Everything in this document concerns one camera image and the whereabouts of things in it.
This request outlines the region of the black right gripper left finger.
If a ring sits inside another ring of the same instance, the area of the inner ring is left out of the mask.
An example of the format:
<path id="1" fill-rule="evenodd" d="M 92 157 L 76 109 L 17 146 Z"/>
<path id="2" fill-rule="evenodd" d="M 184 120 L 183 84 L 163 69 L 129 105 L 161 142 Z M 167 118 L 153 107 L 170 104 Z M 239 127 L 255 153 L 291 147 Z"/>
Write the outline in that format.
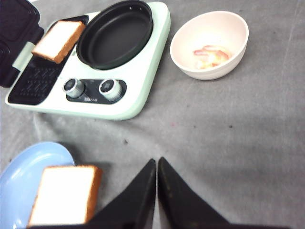
<path id="1" fill-rule="evenodd" d="M 150 159 L 126 189 L 84 224 L 33 226 L 29 229 L 143 229 L 153 219 L 156 163 Z"/>

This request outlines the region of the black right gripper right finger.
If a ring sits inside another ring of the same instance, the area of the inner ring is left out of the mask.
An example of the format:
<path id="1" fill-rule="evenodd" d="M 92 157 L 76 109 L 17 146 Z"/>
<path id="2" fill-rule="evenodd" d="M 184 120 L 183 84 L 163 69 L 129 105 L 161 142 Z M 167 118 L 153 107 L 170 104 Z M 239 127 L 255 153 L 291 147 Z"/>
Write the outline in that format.
<path id="1" fill-rule="evenodd" d="M 287 226 L 237 224 L 229 222 L 197 195 L 161 157 L 157 172 L 158 199 L 172 229 L 286 229 Z"/>

